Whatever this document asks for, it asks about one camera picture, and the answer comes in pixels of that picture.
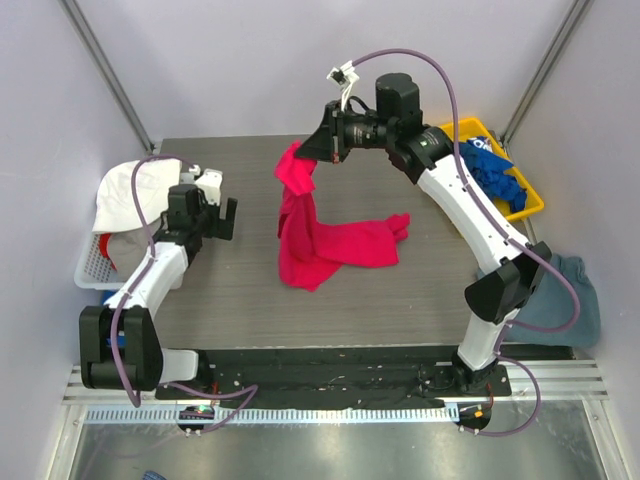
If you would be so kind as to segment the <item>pink t shirt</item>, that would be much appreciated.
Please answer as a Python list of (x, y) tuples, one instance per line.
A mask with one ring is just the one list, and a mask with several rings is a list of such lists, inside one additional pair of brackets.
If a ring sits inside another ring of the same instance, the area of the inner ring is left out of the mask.
[(299, 141), (292, 143), (274, 170), (283, 186), (277, 231), (280, 280), (313, 292), (344, 266), (396, 265), (398, 245), (409, 237), (410, 215), (343, 224), (320, 222), (313, 197), (317, 162), (298, 157), (300, 146)]

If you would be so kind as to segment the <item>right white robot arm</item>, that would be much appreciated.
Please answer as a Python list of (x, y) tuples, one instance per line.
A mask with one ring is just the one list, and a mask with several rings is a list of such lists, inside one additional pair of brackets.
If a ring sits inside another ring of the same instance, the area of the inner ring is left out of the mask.
[(295, 151), (299, 158), (339, 163), (353, 149), (382, 149), (392, 165), (433, 199), (474, 254), (483, 275), (464, 297), (471, 318), (449, 368), (446, 389), (472, 395), (498, 363), (500, 335), (526, 305), (543, 275), (535, 258), (551, 257), (544, 243), (528, 244), (499, 210), (481, 198), (454, 142), (424, 124), (416, 106), (378, 107), (358, 113), (329, 102), (318, 129)]

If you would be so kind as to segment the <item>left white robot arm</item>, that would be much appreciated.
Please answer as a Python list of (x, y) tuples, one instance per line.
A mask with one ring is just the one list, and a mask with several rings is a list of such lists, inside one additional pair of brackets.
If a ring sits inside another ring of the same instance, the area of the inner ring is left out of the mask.
[(89, 389), (146, 392), (177, 382), (190, 398), (205, 397), (213, 375), (197, 350), (160, 345), (154, 318), (172, 289), (209, 238), (233, 238), (238, 201), (220, 200), (211, 189), (180, 184), (169, 189), (166, 226), (127, 282), (100, 306), (87, 306), (79, 316), (80, 372)]

